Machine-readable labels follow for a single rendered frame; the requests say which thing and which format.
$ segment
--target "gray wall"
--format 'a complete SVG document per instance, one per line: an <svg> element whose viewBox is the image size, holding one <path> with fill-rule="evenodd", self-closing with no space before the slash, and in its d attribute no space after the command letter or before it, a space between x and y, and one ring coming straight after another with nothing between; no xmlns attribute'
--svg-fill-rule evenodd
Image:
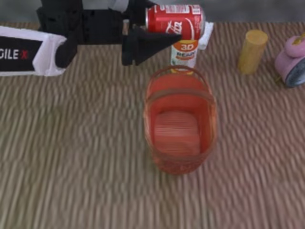
<svg viewBox="0 0 305 229"><path fill-rule="evenodd" d="M305 21L305 0L154 0L199 3L209 21ZM107 7L107 0L83 0L87 9ZM0 21L37 21L40 0L0 0Z"/></svg>

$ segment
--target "plastic basket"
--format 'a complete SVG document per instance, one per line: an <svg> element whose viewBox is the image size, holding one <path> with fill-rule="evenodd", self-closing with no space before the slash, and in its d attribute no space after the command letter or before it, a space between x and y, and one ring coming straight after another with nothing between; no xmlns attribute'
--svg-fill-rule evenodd
<svg viewBox="0 0 305 229"><path fill-rule="evenodd" d="M194 74L166 73L173 68ZM216 104L204 77L181 65L157 71L146 91L144 126L159 169L177 175L196 170L216 140Z"/></svg>

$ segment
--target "pink object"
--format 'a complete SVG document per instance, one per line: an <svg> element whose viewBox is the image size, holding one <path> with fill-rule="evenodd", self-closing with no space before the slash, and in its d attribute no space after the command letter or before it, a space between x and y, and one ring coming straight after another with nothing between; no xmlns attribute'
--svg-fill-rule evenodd
<svg viewBox="0 0 305 229"><path fill-rule="evenodd" d="M300 63L305 59L305 40L293 45L296 38L298 37L294 36L287 40L285 48L275 60L275 68L287 86L296 86L305 82L305 77L303 77L305 76L305 65Z"/></svg>

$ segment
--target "coca-cola can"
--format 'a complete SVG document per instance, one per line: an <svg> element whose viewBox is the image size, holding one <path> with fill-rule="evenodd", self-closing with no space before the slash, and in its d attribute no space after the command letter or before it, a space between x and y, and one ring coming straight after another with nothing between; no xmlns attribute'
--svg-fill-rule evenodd
<svg viewBox="0 0 305 229"><path fill-rule="evenodd" d="M176 33L182 40L199 40L205 15L200 5L154 5L146 9L148 32Z"/></svg>

